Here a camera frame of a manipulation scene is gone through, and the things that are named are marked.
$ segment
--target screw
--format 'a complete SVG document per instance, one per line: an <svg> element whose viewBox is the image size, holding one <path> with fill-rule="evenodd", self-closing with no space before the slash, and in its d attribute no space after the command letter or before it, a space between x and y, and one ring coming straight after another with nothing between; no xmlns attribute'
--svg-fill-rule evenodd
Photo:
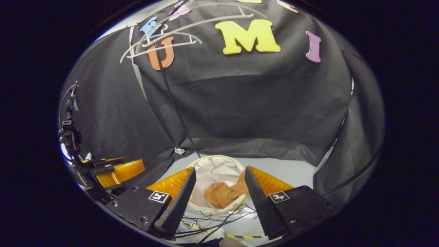
<svg viewBox="0 0 439 247"><path fill-rule="evenodd" d="M141 217L140 221L142 221L142 223L144 223L144 224L148 224L149 223L149 220L146 217Z"/></svg>

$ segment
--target orange cloth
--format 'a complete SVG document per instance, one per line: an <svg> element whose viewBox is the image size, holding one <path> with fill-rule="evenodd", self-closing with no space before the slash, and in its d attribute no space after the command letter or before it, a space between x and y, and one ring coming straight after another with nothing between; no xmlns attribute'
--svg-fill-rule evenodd
<svg viewBox="0 0 439 247"><path fill-rule="evenodd" d="M248 194L244 180L245 171L239 176L235 185L228 186L224 182L212 183L204 191L204 197L216 208L225 208L234 202L240 195Z"/></svg>

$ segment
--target yellow rim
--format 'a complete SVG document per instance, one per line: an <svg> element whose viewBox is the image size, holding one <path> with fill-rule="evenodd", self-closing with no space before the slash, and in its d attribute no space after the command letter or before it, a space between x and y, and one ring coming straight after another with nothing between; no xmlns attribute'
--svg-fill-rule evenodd
<svg viewBox="0 0 439 247"><path fill-rule="evenodd" d="M225 155L210 155L210 156L206 156L206 157L203 157L203 158L199 158L198 160L192 162L187 168L194 166L194 165L195 165L196 163L198 163L198 161L200 161L200 160L208 159L208 158L213 158L213 157L223 157L223 158L231 159L231 160L233 160L234 162L236 162L236 164L238 164L239 167L241 167L242 170L244 170L244 167L241 165L241 163L239 163L239 161L235 160L235 159L232 158L232 157L225 156ZM242 200L241 200L239 203L241 203L242 201L244 201L244 200L247 198L247 196L248 196L248 195L244 196L244 197L242 198ZM196 210L201 211L201 212L212 213L212 211L205 211L205 210L199 209L199 208L193 206L191 203L188 203L188 205L191 206L191 207L193 207L193 208L196 209ZM229 212L229 211L233 211L233 210L235 210L236 207L237 207L237 206L232 207L232 208L230 208L230 209L228 209L228 210L224 210L224 211L220 211L220 210L217 210L217 211L220 212L220 213L225 213L225 212Z"/></svg>

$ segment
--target yellow letter m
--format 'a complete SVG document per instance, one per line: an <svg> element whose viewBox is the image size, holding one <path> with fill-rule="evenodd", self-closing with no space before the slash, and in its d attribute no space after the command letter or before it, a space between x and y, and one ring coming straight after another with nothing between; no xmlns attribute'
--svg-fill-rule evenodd
<svg viewBox="0 0 439 247"><path fill-rule="evenodd" d="M250 23L248 30L245 30L236 22L226 21L215 25L216 29L221 30L226 47L224 54L236 54L241 52L241 47L236 44L239 42L246 51L251 51L255 40L258 39L256 50L260 52L278 52L281 47L276 44L273 33L271 32L272 23L269 20L256 19Z"/></svg>

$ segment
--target hazard tape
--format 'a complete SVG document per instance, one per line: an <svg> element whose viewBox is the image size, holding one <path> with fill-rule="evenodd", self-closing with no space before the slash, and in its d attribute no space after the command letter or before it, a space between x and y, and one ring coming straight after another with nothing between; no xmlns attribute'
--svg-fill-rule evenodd
<svg viewBox="0 0 439 247"><path fill-rule="evenodd" d="M191 224L191 223L186 223L183 221L180 221L183 225L187 225L192 229L195 230L200 230L201 228L199 228L197 225ZM238 238L238 239L255 239L255 238L264 238L265 236L239 236L239 235L231 235L231 234L226 234L227 238Z"/></svg>

